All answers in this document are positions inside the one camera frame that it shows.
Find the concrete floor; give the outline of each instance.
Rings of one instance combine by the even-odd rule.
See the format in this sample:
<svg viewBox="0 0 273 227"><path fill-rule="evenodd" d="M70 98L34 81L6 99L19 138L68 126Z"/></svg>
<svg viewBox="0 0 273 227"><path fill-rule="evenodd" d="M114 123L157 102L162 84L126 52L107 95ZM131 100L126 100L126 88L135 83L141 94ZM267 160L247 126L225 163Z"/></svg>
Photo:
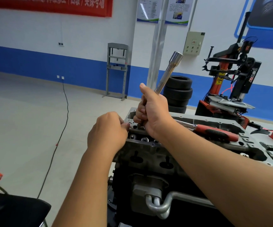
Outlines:
<svg viewBox="0 0 273 227"><path fill-rule="evenodd" d="M96 118L108 111L125 118L129 109L138 105L137 101L122 102L67 84L65 92L68 124L40 196L52 205L47 216L49 226L87 149L87 134ZM62 84L0 73L0 172L4 175L0 185L10 194L37 197L66 122L66 107ZM273 124L259 123L273 129ZM273 144L267 135L253 136Z"/></svg>

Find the yellow warning label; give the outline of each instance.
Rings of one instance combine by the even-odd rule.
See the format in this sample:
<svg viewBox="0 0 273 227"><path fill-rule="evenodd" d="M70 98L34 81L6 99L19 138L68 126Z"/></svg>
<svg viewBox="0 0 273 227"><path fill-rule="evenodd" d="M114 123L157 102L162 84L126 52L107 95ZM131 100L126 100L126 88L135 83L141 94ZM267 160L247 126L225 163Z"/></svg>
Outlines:
<svg viewBox="0 0 273 227"><path fill-rule="evenodd" d="M220 72L218 74L219 76L225 76L226 74L224 72ZM223 83L223 78L217 77L215 85L221 85Z"/></svg>

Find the wall mural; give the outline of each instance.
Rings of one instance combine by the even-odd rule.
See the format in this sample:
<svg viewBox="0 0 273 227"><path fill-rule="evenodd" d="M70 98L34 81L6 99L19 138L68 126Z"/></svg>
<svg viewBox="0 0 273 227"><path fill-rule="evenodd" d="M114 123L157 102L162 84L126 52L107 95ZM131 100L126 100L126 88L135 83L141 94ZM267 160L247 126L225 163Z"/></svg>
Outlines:
<svg viewBox="0 0 273 227"><path fill-rule="evenodd" d="M251 11L251 15L244 38L257 40L253 47L273 49L273 0L246 0L234 33L236 38L247 11Z"/></svg>

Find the forearm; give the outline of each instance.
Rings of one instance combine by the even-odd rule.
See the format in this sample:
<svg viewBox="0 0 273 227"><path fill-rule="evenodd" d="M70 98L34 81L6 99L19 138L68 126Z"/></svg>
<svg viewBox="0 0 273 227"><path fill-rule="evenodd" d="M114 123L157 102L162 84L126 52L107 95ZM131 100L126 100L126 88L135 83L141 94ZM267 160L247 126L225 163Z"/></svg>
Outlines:
<svg viewBox="0 0 273 227"><path fill-rule="evenodd" d="M107 226L107 179L112 156L87 150L53 227Z"/></svg>
<svg viewBox="0 0 273 227"><path fill-rule="evenodd" d="M273 168L168 122L158 140L235 226L273 226Z"/></svg>

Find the electrical control box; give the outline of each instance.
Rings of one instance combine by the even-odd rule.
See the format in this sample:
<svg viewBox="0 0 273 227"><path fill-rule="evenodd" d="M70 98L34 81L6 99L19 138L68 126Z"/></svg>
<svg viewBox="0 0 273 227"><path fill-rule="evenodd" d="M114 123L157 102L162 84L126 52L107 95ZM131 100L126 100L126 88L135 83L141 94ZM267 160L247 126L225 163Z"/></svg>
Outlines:
<svg viewBox="0 0 273 227"><path fill-rule="evenodd" d="M191 32L187 34L184 52L183 54L198 56L201 52L205 33L203 32Z"/></svg>

